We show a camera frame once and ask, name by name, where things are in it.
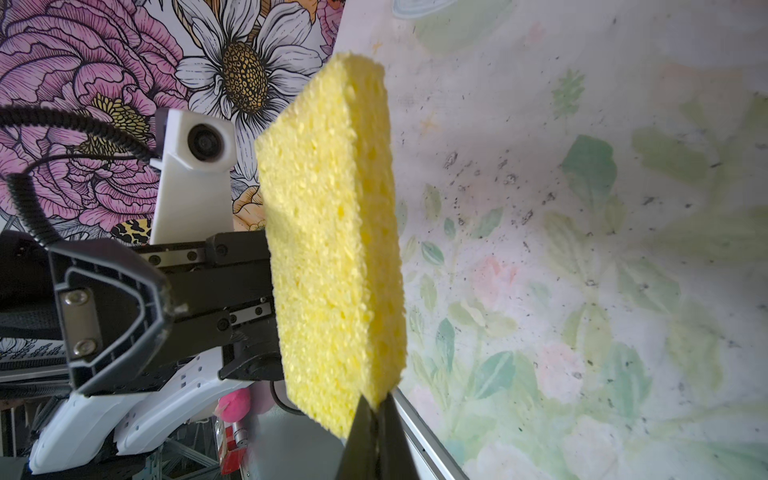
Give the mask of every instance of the floral tablecloth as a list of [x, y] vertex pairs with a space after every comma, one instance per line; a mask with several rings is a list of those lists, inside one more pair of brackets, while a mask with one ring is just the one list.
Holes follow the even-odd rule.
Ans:
[[768, 478], [768, 8], [350, 2], [409, 363], [473, 480]]
[[[0, 9], [0, 105], [110, 122], [154, 147], [157, 108], [230, 119], [237, 130], [233, 222], [264, 225], [253, 139], [333, 51], [344, 0], [23, 0]], [[57, 128], [0, 129], [0, 174], [45, 155], [120, 153]], [[138, 161], [62, 160], [33, 173], [69, 240], [149, 240], [157, 173]], [[0, 228], [20, 230], [0, 180]], [[0, 339], [0, 361], [63, 355], [58, 343]]]

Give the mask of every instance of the porous sponge surface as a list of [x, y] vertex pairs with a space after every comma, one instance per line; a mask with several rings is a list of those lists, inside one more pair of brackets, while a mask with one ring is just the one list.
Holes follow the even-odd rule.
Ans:
[[334, 55], [256, 142], [288, 396], [341, 438], [406, 365], [383, 80]]

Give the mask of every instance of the sponge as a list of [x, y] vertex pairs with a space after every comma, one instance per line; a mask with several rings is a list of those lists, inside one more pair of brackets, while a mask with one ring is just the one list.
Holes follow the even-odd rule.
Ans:
[[383, 80], [334, 55], [256, 141], [288, 396], [340, 438], [406, 365]]

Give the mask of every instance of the camera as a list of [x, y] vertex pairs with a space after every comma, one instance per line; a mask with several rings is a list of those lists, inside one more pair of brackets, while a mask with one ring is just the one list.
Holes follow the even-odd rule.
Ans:
[[187, 144], [192, 155], [204, 162], [218, 160], [224, 149], [219, 132], [206, 124], [197, 124], [190, 129]]

